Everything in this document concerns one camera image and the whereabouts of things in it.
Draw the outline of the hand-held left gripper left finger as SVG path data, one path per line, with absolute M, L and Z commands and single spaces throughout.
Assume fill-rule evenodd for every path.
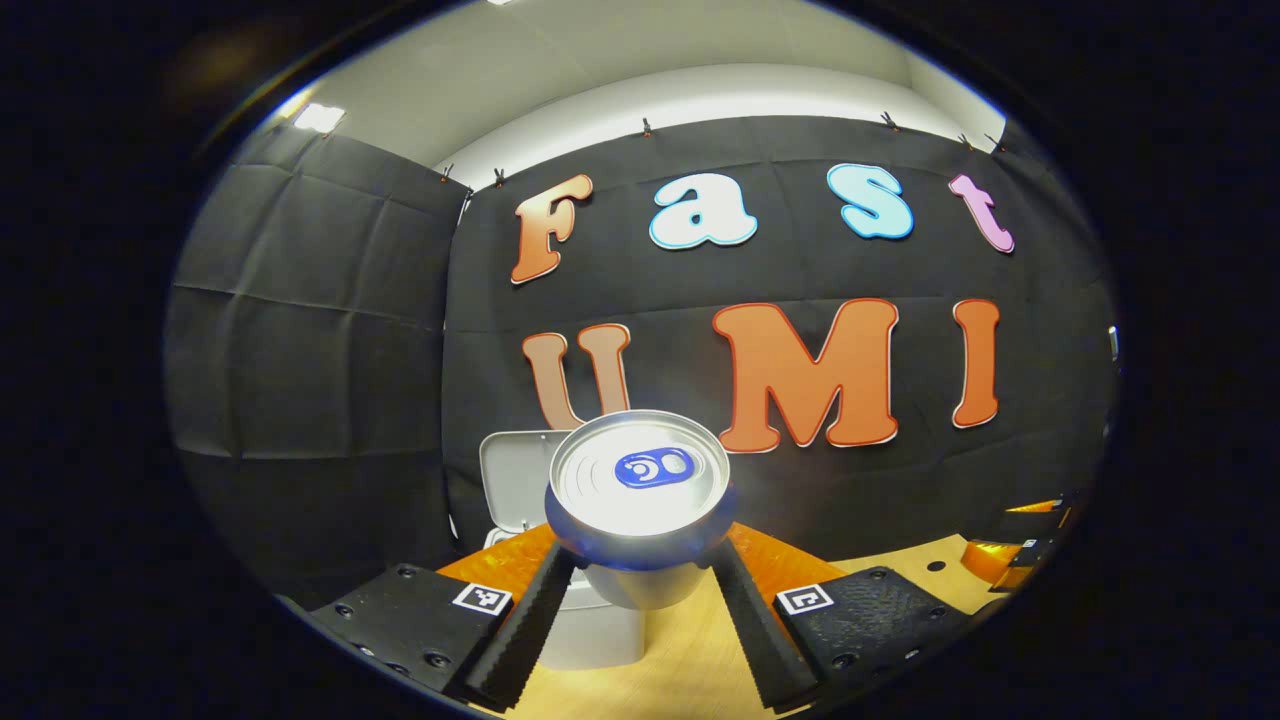
M 308 624 L 402 684 L 503 714 L 524 693 L 575 568 L 541 524 L 438 570 L 396 565 L 310 611 Z

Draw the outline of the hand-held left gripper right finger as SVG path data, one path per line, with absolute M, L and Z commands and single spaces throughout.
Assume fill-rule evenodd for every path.
M 887 566 L 842 571 L 740 523 L 708 557 L 762 705 L 865 694 L 977 620 Z

